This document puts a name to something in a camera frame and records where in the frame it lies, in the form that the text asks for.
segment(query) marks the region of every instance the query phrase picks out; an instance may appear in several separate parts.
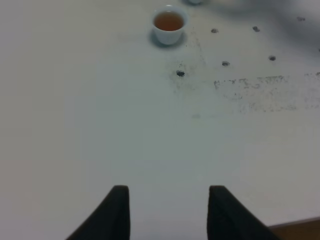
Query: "small white cup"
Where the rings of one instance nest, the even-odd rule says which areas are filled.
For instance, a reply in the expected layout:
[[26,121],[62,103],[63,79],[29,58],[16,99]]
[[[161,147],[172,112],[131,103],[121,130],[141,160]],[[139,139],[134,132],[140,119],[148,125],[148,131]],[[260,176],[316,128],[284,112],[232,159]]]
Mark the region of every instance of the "small white cup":
[[[155,18],[161,14],[161,13],[165,13],[165,12],[173,12],[176,13],[178,15],[180,15],[183,19],[183,26],[175,31],[165,31],[165,30],[161,30],[159,28],[157,28],[155,26]],[[158,38],[159,42],[164,44],[164,45],[172,45],[175,44],[179,38],[181,37],[181,34],[184,32],[184,28],[188,23],[188,15],[187,13],[178,6],[172,6],[172,5],[166,5],[164,7],[161,7],[157,10],[154,11],[153,15],[152,15],[152,25],[153,25],[153,31],[156,35],[156,37]]]

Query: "white table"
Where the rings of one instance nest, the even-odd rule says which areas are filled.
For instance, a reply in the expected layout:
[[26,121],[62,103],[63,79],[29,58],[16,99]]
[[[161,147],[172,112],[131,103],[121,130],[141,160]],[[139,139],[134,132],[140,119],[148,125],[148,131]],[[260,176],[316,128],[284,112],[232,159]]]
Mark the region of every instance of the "white table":
[[[210,185],[319,216],[320,3],[267,2],[2,0],[0,238],[63,240],[119,184],[132,240],[205,240]],[[162,47],[168,3],[190,22]]]

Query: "white object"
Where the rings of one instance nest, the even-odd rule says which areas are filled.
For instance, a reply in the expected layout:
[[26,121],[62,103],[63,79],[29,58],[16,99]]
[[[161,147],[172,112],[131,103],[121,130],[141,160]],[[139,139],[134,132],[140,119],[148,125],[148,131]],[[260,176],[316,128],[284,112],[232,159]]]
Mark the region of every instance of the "white object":
[[[155,18],[165,12],[173,12],[179,14],[183,18],[183,26],[175,31],[165,31],[157,28],[155,26]],[[187,13],[178,6],[172,6],[172,5],[166,5],[164,7],[161,7],[157,10],[154,11],[152,15],[152,25],[153,25],[153,30],[154,33],[159,40],[160,43],[165,44],[165,45],[172,45],[175,44],[179,38],[181,37],[181,34],[184,32],[184,28],[188,23],[188,15]]]

